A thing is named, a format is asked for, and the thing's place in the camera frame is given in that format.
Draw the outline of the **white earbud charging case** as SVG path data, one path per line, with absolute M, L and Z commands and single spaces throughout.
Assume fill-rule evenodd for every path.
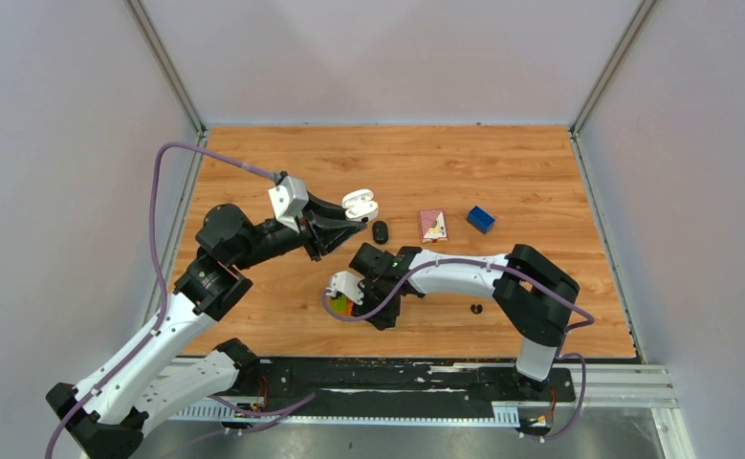
M 346 194 L 341 200 L 341 206 L 346 219 L 351 221 L 368 222 L 374 220 L 379 213 L 374 192 L 367 188 Z

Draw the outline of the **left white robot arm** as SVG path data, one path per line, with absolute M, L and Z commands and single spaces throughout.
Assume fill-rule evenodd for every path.
M 215 347 L 170 377 L 161 372 L 191 341 L 221 320 L 252 281 L 243 272 L 274 257 L 306 250 L 314 261 L 365 230 L 378 213 L 360 189 L 338 205 L 282 186 L 269 190 L 274 217 L 255 225 L 234 204 L 212 208 L 196 235 L 196 259 L 159 311 L 113 358 L 76 384 L 61 382 L 46 400 L 90 458 L 128 458 L 146 436 L 191 404 L 219 392 L 252 393 L 257 356 L 239 339 Z

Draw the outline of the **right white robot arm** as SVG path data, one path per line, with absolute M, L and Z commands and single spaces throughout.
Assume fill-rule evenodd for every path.
M 384 330 L 395 325 L 400 299 L 415 295 L 468 295 L 493 300 L 522 337 L 513 386 L 536 399 L 551 385 L 554 359 L 577 312 L 579 283 L 535 248 L 517 244 L 508 253 L 488 256 L 443 254 L 404 246 L 381 251 L 367 243 L 346 271 L 327 286 L 343 296 L 360 317 Z

